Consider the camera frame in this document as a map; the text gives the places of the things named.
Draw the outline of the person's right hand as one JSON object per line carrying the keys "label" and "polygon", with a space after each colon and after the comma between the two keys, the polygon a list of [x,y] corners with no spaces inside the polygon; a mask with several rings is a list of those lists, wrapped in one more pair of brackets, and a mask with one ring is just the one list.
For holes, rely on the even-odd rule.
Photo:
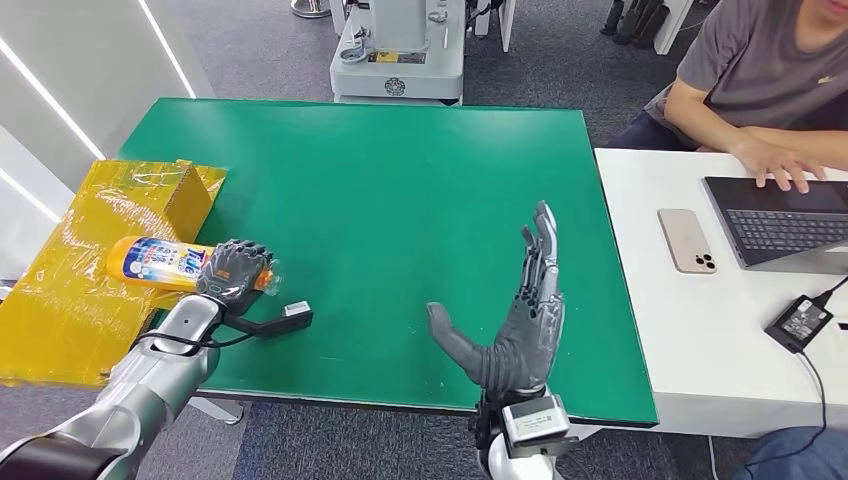
{"label": "person's right hand", "polygon": [[807,174],[816,180],[826,179],[823,167],[815,161],[808,161],[794,150],[757,138],[742,140],[731,146],[729,153],[742,163],[760,189],[772,179],[780,191],[796,189],[806,194],[810,190]]}

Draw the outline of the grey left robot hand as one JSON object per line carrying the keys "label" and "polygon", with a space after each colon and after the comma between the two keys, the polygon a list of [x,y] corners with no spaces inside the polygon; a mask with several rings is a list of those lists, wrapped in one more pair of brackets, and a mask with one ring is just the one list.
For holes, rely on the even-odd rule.
{"label": "grey left robot hand", "polygon": [[257,282],[273,259],[269,249],[254,241],[219,243],[201,267],[196,293],[217,301],[232,315],[242,315],[262,295],[264,288]]}

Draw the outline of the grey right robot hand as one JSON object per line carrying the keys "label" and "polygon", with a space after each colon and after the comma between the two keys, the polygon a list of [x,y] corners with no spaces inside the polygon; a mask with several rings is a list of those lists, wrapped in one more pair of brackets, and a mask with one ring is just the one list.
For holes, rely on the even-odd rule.
{"label": "grey right robot hand", "polygon": [[491,345],[477,344],[455,328],[441,303],[426,305],[433,340],[472,383],[488,392],[542,390],[555,363],[565,303],[557,222],[546,201],[537,203],[533,222],[534,229],[521,229],[525,255],[520,283]]}

